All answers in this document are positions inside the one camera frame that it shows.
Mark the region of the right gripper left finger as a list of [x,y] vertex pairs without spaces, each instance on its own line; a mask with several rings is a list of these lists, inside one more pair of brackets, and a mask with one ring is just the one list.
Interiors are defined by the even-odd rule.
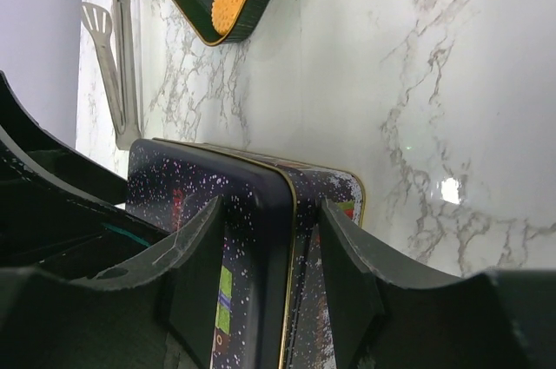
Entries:
[[210,364],[223,203],[93,279],[1,272],[4,368],[177,368]]

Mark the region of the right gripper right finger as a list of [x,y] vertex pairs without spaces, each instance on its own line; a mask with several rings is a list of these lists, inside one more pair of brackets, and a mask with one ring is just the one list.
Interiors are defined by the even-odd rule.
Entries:
[[328,200],[319,230],[338,367],[554,367],[554,271],[443,273],[368,234]]

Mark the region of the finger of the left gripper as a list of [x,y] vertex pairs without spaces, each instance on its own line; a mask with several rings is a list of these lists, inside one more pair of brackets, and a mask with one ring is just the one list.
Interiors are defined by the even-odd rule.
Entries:
[[1,79],[1,265],[92,278],[166,237],[118,207],[127,182],[41,128]]

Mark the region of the square cookie tin box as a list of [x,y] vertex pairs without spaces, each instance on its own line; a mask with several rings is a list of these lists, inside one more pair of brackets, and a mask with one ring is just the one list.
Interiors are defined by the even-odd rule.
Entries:
[[355,175],[164,140],[144,142],[130,166],[144,214],[188,262],[163,314],[189,367],[337,367],[321,204],[359,223]]

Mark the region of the gold tin lid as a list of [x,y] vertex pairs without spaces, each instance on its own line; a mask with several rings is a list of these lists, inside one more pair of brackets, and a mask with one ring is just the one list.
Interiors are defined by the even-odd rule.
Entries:
[[224,209],[219,287],[203,296],[212,338],[202,368],[277,368],[282,359],[293,192],[276,170],[242,157],[158,140],[129,152],[129,213],[173,233],[210,200]]

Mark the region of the silver metal tongs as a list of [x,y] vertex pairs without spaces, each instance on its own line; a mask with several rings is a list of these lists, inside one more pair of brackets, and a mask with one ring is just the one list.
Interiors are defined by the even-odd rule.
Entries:
[[116,146],[130,149],[142,137],[131,19],[131,0],[112,0],[112,10],[83,2],[81,18],[95,47]]

